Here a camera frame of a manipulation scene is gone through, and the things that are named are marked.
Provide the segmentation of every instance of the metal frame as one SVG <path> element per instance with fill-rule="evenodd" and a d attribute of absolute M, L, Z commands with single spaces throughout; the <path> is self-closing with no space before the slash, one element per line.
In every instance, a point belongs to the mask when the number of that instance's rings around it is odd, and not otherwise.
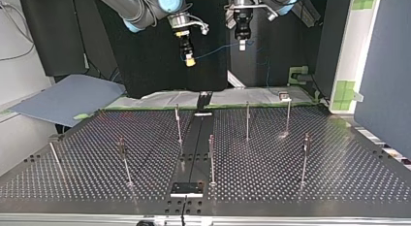
<path fill-rule="evenodd" d="M 279 111 L 287 111 L 287 108 L 282 108 Z M 343 119 L 330 115 L 327 109 L 318 107 L 318 113 L 323 113 L 328 120 L 339 123 Z M 215 117 L 218 116 L 214 112 L 213 116 L 192 116 L 190 129 L 184 139 L 182 153 L 192 154 L 191 160 L 188 160 L 189 155 L 180 157 L 184 162 L 177 161 L 176 168 L 174 170 L 173 182 L 203 182 L 205 184 L 205 195 L 202 199 L 185 199 L 185 198 L 171 198 L 164 201 L 157 201 L 155 203 L 149 203 L 144 201 L 118 203 L 114 201 L 71 201 L 70 203 L 51 203 L 42 205 L 36 201 L 25 201 L 24 207 L 20 205 L 9 204 L 3 205 L 5 202 L 0 200 L 0 221 L 14 221 L 14 222 L 61 222 L 66 221 L 70 223 L 96 223 L 96 222 L 121 222 L 121 223 L 136 223 L 139 220 L 152 220 L 159 225 L 164 225 L 167 222 L 168 225 L 181 224 L 181 216 L 184 215 L 184 221 L 187 224 L 202 224 L 210 225 L 212 222 L 214 225 L 243 225 L 249 224 L 264 224 L 264 225 L 295 225 L 295 224 L 375 224 L 375 225 L 399 225 L 411 223 L 408 217 L 409 202 L 392 203 L 390 206 L 383 204 L 356 204 L 353 205 L 350 202 L 347 203 L 321 203 L 315 204 L 311 202 L 301 202 L 299 204 L 281 203 L 279 205 L 273 203 L 259 203 L 254 204 L 252 201 L 242 202 L 226 202 L 221 200 L 211 200 L 208 197 L 210 189 L 209 174 L 210 174 L 210 162 L 196 161 L 198 154 L 203 158 L 205 154 L 208 154 L 208 139 L 215 130 Z M 71 137 L 78 130 L 80 130 L 88 122 L 92 121 L 96 116 L 86 119 L 68 133 L 66 137 Z M 349 138 L 354 139 L 361 143 L 375 158 L 380 159 L 384 165 L 394 170 L 395 173 L 403 180 L 411 185 L 411 175 L 409 171 L 401 164 L 396 162 L 390 157 L 388 153 L 385 153 L 381 147 L 378 147 L 373 142 L 369 141 L 365 136 L 359 133 L 354 127 L 350 127 Z M 250 140 L 253 140 L 253 134 L 251 131 Z M 46 146 L 37 154 L 45 154 L 50 152 L 49 147 Z M 5 181 L 14 177 L 23 171 L 30 163 L 21 163 L 4 176 L 0 177 L 0 185 Z M 83 209 L 83 215 L 79 216 L 79 209 Z M 164 213 L 164 209 L 170 210 L 168 215 Z M 244 217 L 245 210 L 250 217 Z M 34 214 L 26 214 L 25 212 L 37 212 Z M 278 215 L 287 215 L 289 217 L 278 217 Z"/>

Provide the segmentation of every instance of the cable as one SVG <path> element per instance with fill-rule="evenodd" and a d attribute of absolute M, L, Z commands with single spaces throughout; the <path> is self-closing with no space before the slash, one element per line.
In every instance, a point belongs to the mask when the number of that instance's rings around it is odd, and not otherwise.
<path fill-rule="evenodd" d="M 33 49 L 34 49 L 34 44 L 31 45 L 30 50 L 28 50 L 27 52 L 25 52 L 25 53 L 23 53 L 23 54 L 16 55 L 16 56 L 13 56 L 13 57 L 1 58 L 0 61 L 6 61 L 6 60 L 12 60 L 12 59 L 21 58 L 21 57 L 29 54 Z"/>
<path fill-rule="evenodd" d="M 115 81 L 115 79 L 118 77 L 118 75 L 120 75 L 120 72 L 117 72 L 114 77 L 112 77 L 111 81 Z"/>
<path fill-rule="evenodd" d="M 320 92 L 320 94 L 323 95 L 324 100 L 326 100 L 327 104 L 330 106 L 329 100 L 327 100 L 326 95 L 324 95 L 323 91 L 321 91 L 320 87 L 319 87 L 318 84 L 317 84 L 317 81 L 315 81 L 314 75 L 310 74 L 310 76 L 311 76 L 311 78 L 312 78 L 312 81 L 313 81 L 314 84 L 315 84 L 315 87 L 316 87 L 317 90 Z"/>
<path fill-rule="evenodd" d="M 28 26 L 27 26 L 26 19 L 25 19 L 23 13 L 22 13 L 18 8 L 16 8 L 14 5 L 9 4 L 9 3 L 7 3 L 7 2 L 2 2 L 2 1 L 0 1 L 0 5 L 2 6 L 2 7 L 1 7 L 1 10 L 3 10 L 3 12 L 5 13 L 5 15 L 6 15 L 6 17 L 8 18 L 8 20 L 10 20 L 10 21 L 13 23 L 13 25 L 17 28 L 17 31 L 18 31 L 24 38 L 26 38 L 26 39 L 31 43 L 31 48 L 30 48 L 27 52 L 25 52 L 25 53 L 23 53 L 23 54 L 16 55 L 16 56 L 12 56 L 12 57 L 0 58 L 0 61 L 7 61 L 7 60 L 12 60 L 12 59 L 21 58 L 21 57 L 29 54 L 29 53 L 34 49 L 35 46 L 34 46 L 33 40 L 31 40 L 26 34 L 24 34 L 24 33 L 21 31 L 21 29 L 18 27 L 18 25 L 17 25 L 17 23 L 15 22 L 15 20 L 14 20 L 14 19 L 11 17 L 11 15 L 7 12 L 6 7 L 10 7 L 10 8 L 12 8 L 12 9 L 14 9 L 15 11 L 18 12 L 18 14 L 21 16 L 21 18 L 22 18 L 22 20 L 23 20 L 23 23 L 24 23 L 24 26 L 25 26 L 25 28 L 26 28 L 26 31 L 28 32 Z"/>
<path fill-rule="evenodd" d="M 154 22 L 151 24 L 152 27 L 156 27 L 157 26 L 157 16 L 154 14 L 154 8 L 153 8 L 153 4 L 151 3 L 151 1 L 149 0 L 139 0 L 139 3 L 141 5 L 141 9 L 143 9 L 142 5 L 146 5 L 150 14 L 152 15 Z M 138 16 L 135 16 L 135 18 L 133 18 L 133 20 L 140 20 L 143 16 L 143 12 L 142 10 L 140 11 Z"/>
<path fill-rule="evenodd" d="M 248 46 L 252 46 L 254 43 L 255 43 L 254 41 L 247 41 L 247 45 L 248 45 Z M 205 57 L 207 57 L 207 56 L 209 56 L 209 55 L 214 54 L 215 52 L 220 51 L 220 50 L 223 49 L 223 48 L 229 48 L 229 47 L 233 47 L 233 46 L 237 46 L 237 45 L 239 45 L 239 43 L 223 45 L 223 46 L 221 46 L 220 48 L 217 48 L 217 49 L 215 49 L 215 50 L 210 51 L 209 53 L 206 53 L 206 54 L 203 54 L 203 55 L 194 57 L 194 59 L 205 58 Z"/>
<path fill-rule="evenodd" d="M 118 69 L 118 67 L 115 67 L 115 68 L 114 68 L 114 70 L 112 70 L 112 72 L 111 72 L 111 74 L 110 74 L 110 77 L 109 77 L 109 80 L 111 80 L 111 79 L 112 79 L 112 75 L 114 75 L 115 70 L 117 70 L 117 69 Z"/>
<path fill-rule="evenodd" d="M 29 32 L 29 30 L 28 30 L 28 25 L 27 25 L 27 22 L 26 22 L 26 19 L 25 19 L 25 17 L 24 17 L 23 12 L 20 11 L 16 6 L 14 6 L 14 5 L 10 4 L 10 3 L 0 2 L 0 4 L 3 6 L 3 13 L 5 14 L 6 18 L 15 26 L 15 28 L 18 30 L 18 32 L 19 32 L 26 40 L 28 40 L 30 43 L 33 43 L 33 40 L 26 34 L 26 33 Z M 9 14 L 9 12 L 7 12 L 7 7 L 15 10 L 15 11 L 20 15 L 20 17 L 21 17 L 21 19 L 22 19 L 22 21 L 23 21 L 23 24 L 24 24 L 26 33 L 24 33 L 24 32 L 20 29 L 20 27 L 18 27 L 16 21 L 15 21 L 15 20 L 13 19 L 13 17 Z"/>
<path fill-rule="evenodd" d="M 103 77 L 105 80 L 109 81 L 109 79 L 106 78 L 106 76 L 104 76 L 104 74 L 100 71 L 100 69 L 97 68 L 97 66 L 96 66 L 93 62 L 91 62 L 90 59 L 87 59 L 87 60 L 88 60 L 88 62 L 94 67 L 94 69 L 96 69 L 96 71 L 99 73 L 99 78 Z"/>

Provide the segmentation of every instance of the metal rod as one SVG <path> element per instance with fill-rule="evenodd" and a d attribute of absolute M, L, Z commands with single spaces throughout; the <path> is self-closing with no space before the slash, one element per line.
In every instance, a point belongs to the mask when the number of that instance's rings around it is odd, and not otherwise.
<path fill-rule="evenodd" d="M 247 135 L 246 135 L 246 140 L 250 139 L 250 104 L 247 102 Z"/>
<path fill-rule="evenodd" d="M 126 159 L 126 158 L 124 158 L 124 165 L 126 166 L 127 177 L 128 177 L 128 179 L 129 179 L 128 185 L 129 185 L 129 186 L 133 186 L 134 184 L 133 184 L 133 182 L 131 181 L 130 171 L 129 171 L 129 167 L 128 167 L 127 159 Z"/>
<path fill-rule="evenodd" d="M 305 185 L 305 168 L 306 168 L 306 164 L 307 164 L 307 156 L 304 155 L 304 164 L 302 166 L 302 176 L 301 176 L 301 186 Z"/>
<path fill-rule="evenodd" d="M 55 158 L 55 161 L 60 165 L 60 159 L 58 158 L 57 152 L 55 151 L 54 144 L 52 142 L 49 143 L 51 147 L 52 154 Z"/>
<path fill-rule="evenodd" d="M 287 124 L 285 126 L 285 133 L 287 135 L 289 132 L 289 124 L 290 124 L 290 111 L 291 111 L 291 101 L 288 102 L 288 109 L 287 109 Z"/>
<path fill-rule="evenodd" d="M 302 165 L 302 176 L 301 176 L 301 187 L 305 185 L 305 169 L 306 169 L 306 163 L 307 163 L 307 158 L 311 149 L 311 138 L 308 133 L 305 133 L 304 136 L 304 144 L 303 144 L 303 149 L 304 149 L 304 164 Z"/>
<path fill-rule="evenodd" d="M 209 148 L 209 158 L 211 160 L 211 186 L 215 186 L 217 183 L 215 183 L 215 178 L 214 178 L 214 136 L 209 135 L 209 140 L 208 140 L 208 148 Z"/>
<path fill-rule="evenodd" d="M 118 149 L 119 149 L 119 153 L 120 153 L 120 156 L 121 156 L 121 158 L 122 158 L 122 160 L 123 160 L 123 162 L 124 162 L 124 166 L 125 166 L 125 169 L 126 169 L 126 173 L 127 173 L 127 178 L 128 178 L 128 183 L 127 183 L 127 185 L 129 186 L 129 187 L 131 187 L 131 186 L 133 186 L 134 185 L 134 183 L 133 183 L 133 181 L 131 180 L 131 175 L 130 175 L 130 169 L 129 169 L 129 166 L 128 166 L 128 163 L 127 163 L 127 155 L 126 155 L 126 146 L 125 146 L 125 142 L 124 142 L 124 137 L 120 137 L 120 139 L 119 139 L 119 143 L 118 143 Z"/>
<path fill-rule="evenodd" d="M 175 120 L 177 121 L 177 128 L 178 128 L 178 142 L 182 144 L 182 138 L 181 138 L 181 126 L 180 126 L 180 119 L 179 119 L 179 108 L 178 104 L 175 107 Z"/>

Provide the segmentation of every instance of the green tape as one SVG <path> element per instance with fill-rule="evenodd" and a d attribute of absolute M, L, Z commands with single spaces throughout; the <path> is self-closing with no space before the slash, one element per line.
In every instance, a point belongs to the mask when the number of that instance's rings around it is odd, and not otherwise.
<path fill-rule="evenodd" d="M 6 114 L 10 114 L 10 113 L 12 113 L 12 111 L 5 110 L 5 111 L 0 112 L 0 115 L 6 115 Z"/>
<path fill-rule="evenodd" d="M 338 81 L 333 95 L 332 109 L 334 111 L 349 111 L 354 100 L 354 81 Z"/>
<path fill-rule="evenodd" d="M 354 0 L 352 10 L 369 10 L 374 6 L 375 0 Z"/>
<path fill-rule="evenodd" d="M 74 116 L 73 119 L 75 119 L 75 120 L 83 120 L 83 119 L 86 119 L 86 118 L 89 118 L 89 117 L 93 116 L 93 114 L 94 114 L 94 113 L 91 113 L 91 114 L 81 113 L 81 114 L 79 114 L 79 115 L 77 115 L 77 116 Z"/>

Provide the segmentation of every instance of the black wall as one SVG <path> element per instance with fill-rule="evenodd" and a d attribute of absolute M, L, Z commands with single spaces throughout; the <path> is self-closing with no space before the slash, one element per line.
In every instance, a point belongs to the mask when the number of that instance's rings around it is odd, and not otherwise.
<path fill-rule="evenodd" d="M 197 28 L 192 29 L 195 56 L 227 44 L 223 10 L 227 0 L 187 2 L 194 3 L 190 13 L 202 18 L 210 28 L 207 36 Z M 227 86 L 226 52 L 200 59 L 196 66 L 187 68 L 179 55 L 178 39 L 166 18 L 157 27 L 134 34 L 114 10 L 100 0 L 96 3 L 130 97 L 141 98 L 167 89 L 219 91 Z"/>
<path fill-rule="evenodd" d="M 310 73 L 316 71 L 327 0 L 311 2 L 322 16 L 319 25 L 311 28 L 293 12 L 270 22 L 265 11 L 254 11 L 251 23 L 254 44 L 246 52 L 238 51 L 238 46 L 231 47 L 231 71 L 246 86 L 284 86 L 288 83 L 290 67 L 307 65 Z M 237 43 L 233 31 L 231 43 Z"/>

